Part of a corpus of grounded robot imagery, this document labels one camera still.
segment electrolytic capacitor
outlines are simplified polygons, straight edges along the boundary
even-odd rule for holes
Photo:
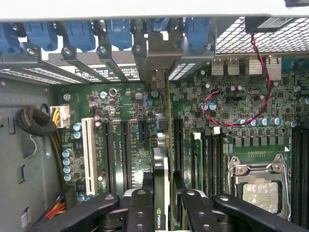
[[[64,158],[64,159],[62,160],[62,163],[63,163],[64,166],[68,166],[68,165],[71,164],[72,162],[73,162],[72,157],[67,157],[67,158]]]
[[[63,167],[63,172],[64,173],[70,173],[70,172],[73,172],[73,166],[70,164],[68,166],[64,166]]]
[[[72,180],[73,177],[74,177],[74,173],[68,173],[68,174],[64,175],[63,179],[65,181],[70,181],[70,180]]]
[[[217,104],[214,102],[208,103],[208,108],[212,111],[217,109]]]
[[[73,151],[69,148],[65,149],[64,151],[62,151],[62,157],[67,158],[69,156],[72,156]]]
[[[91,102],[89,102],[88,105],[89,105],[89,108],[94,109],[94,108],[97,108],[98,103],[96,101],[91,101]]]
[[[73,130],[80,131],[82,129],[82,124],[80,122],[74,123]]]
[[[86,198],[86,194],[82,192],[82,193],[78,194],[77,201],[78,202],[84,202],[85,198]]]
[[[102,123],[101,122],[95,122],[95,127],[98,130],[102,129]]]
[[[258,122],[261,126],[267,126],[269,124],[269,121],[266,118],[260,118]]]
[[[98,175],[98,181],[103,181],[105,179],[105,172],[100,172],[100,174]]]
[[[281,119],[280,119],[280,118],[277,118],[277,117],[272,117],[272,118],[270,119],[270,123],[271,123],[272,125],[278,126],[278,125],[281,124]]]
[[[74,139],[80,139],[82,137],[82,133],[79,131],[74,132],[73,134]]]
[[[296,123],[296,122],[292,122],[292,121],[286,121],[286,122],[285,122],[285,125],[286,125],[287,127],[292,127],[292,128],[294,128],[294,127],[297,126],[297,123]]]
[[[94,120],[95,122],[100,122],[100,121],[102,121],[102,118],[101,118],[100,116],[98,116],[98,115],[94,115],[94,116],[93,116],[93,120]]]
[[[300,98],[300,99],[299,99],[299,102],[300,102],[302,105],[309,105],[309,98]]]

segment motherboard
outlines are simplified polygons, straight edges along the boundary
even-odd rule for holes
[[[253,118],[267,96],[263,75],[218,75],[206,65],[170,82],[168,91],[153,91],[150,83],[59,87],[60,104],[70,107],[71,127],[61,130],[70,166],[67,184],[76,186],[80,203],[103,192],[123,196],[141,188],[144,173],[153,171],[153,148],[162,147],[170,106],[171,167],[188,189],[210,199],[233,194],[290,220],[293,131],[308,122],[309,72],[280,73],[271,80],[266,110],[237,127],[222,127],[205,116],[232,124]],[[205,101],[215,90],[222,93]]]

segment cpu socket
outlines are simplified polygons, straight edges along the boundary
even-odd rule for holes
[[[282,154],[268,163],[241,163],[232,156],[228,168],[229,194],[290,220],[287,166]]]

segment cable bundle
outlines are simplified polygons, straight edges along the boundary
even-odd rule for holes
[[[56,128],[56,124],[52,119],[46,115],[43,111],[35,109],[33,107],[25,107],[21,109],[15,117],[16,124],[25,132],[44,137],[49,135],[52,143],[53,151],[56,155],[57,165],[60,173],[61,184],[64,186],[62,171],[62,140],[61,134]]]
[[[211,121],[213,123],[215,123],[216,125],[220,125],[220,126],[223,126],[223,127],[239,127],[239,126],[243,126],[243,125],[247,125],[249,123],[251,123],[252,121],[258,119],[261,114],[266,110],[266,107],[267,107],[267,104],[269,103],[270,101],[270,97],[271,97],[271,81],[270,81],[270,75],[268,73],[268,70],[267,70],[267,67],[266,67],[266,64],[263,62],[263,58],[256,46],[256,41],[255,41],[255,37],[254,37],[254,33],[251,34],[251,44],[253,45],[253,50],[255,51],[256,55],[257,55],[257,59],[259,60],[259,62],[261,63],[261,66],[262,66],[262,69],[263,69],[263,72],[266,74],[266,79],[267,79],[267,89],[268,89],[268,94],[267,94],[267,97],[266,97],[266,100],[264,102],[264,105],[261,109],[261,111],[255,115],[253,118],[250,118],[248,119],[246,122],[242,123],[242,124],[239,124],[239,123],[235,123],[235,124],[230,124],[230,123],[220,123],[220,122],[217,122],[216,120],[214,120],[213,118],[209,117],[208,115],[206,115],[205,113],[205,107],[206,107],[206,101],[208,99],[210,99],[211,97],[213,97],[213,95],[220,95],[223,93],[222,90],[216,90],[214,91],[213,93],[211,93],[210,95],[208,95],[206,98],[205,98],[205,102],[204,102],[204,106],[203,106],[203,115],[204,117],[208,120],[208,121]]]

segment white power connector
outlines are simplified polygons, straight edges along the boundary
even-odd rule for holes
[[[70,125],[71,121],[71,115],[70,115],[70,107],[68,105],[62,105],[62,106],[51,106],[50,107],[50,113],[52,113],[54,108],[59,108],[60,110],[60,126],[57,126],[57,128],[64,128]]]

